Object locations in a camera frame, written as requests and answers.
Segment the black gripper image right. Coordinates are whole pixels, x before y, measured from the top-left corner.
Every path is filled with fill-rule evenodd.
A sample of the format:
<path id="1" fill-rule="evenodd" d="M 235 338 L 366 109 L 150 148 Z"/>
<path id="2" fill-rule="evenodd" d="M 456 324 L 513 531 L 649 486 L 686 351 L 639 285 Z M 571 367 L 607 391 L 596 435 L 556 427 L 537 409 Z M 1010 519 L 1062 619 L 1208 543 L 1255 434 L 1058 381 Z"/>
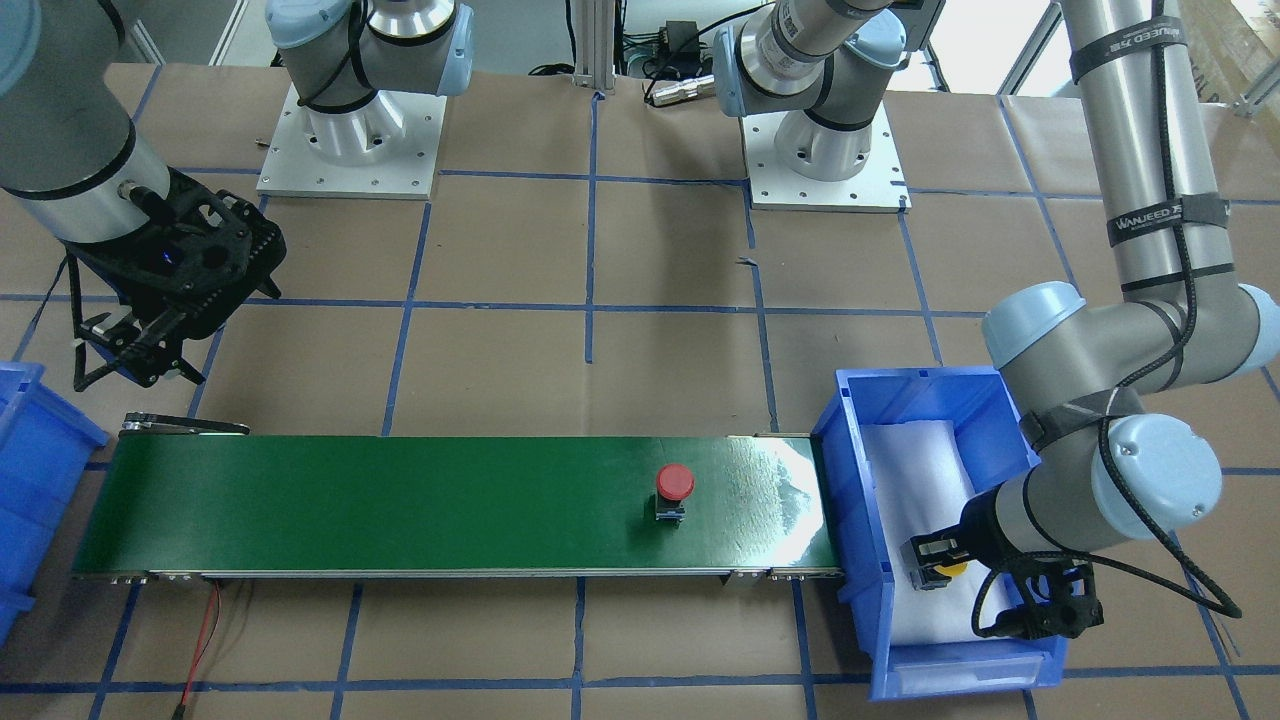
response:
<path id="1" fill-rule="evenodd" d="M 902 543 L 902 562 L 911 571 L 915 591 L 940 591 L 951 583 L 941 568 L 963 565 L 970 560 L 988 570 L 1004 571 L 1011 555 L 997 514 L 997 489 L 988 489 L 970 498 L 960 515 L 955 538 L 945 533 L 911 536 Z"/>

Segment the silver robot arm image right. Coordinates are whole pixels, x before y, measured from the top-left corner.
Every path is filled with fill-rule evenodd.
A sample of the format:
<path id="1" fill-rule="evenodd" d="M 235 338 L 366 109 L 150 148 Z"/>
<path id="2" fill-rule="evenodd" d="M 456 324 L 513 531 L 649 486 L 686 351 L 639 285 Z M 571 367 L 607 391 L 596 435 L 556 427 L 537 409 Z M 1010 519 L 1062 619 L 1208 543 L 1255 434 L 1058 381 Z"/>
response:
<path id="1" fill-rule="evenodd" d="M 1006 297 L 983 320 L 1006 407 L 1039 464 L 969 500 L 955 523 L 891 548 L 919 587 L 978 562 L 1075 578 L 1128 541 L 1169 544 L 1216 503 L 1221 469 L 1184 421 L 1143 398 L 1225 380 L 1277 355 L 1277 304 L 1242 284 L 1176 1 L 1062 1 L 1123 301 L 1092 307 L 1073 284 Z"/>

